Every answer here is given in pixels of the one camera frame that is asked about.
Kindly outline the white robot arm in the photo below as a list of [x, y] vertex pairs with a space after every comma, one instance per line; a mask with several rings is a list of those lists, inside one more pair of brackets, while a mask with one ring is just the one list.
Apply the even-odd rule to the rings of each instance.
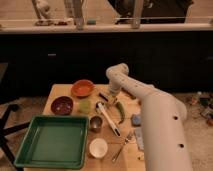
[[186, 106], [173, 95], [128, 76], [125, 63], [106, 70], [109, 92], [121, 89], [142, 102], [141, 125], [146, 171], [193, 171], [183, 122]]

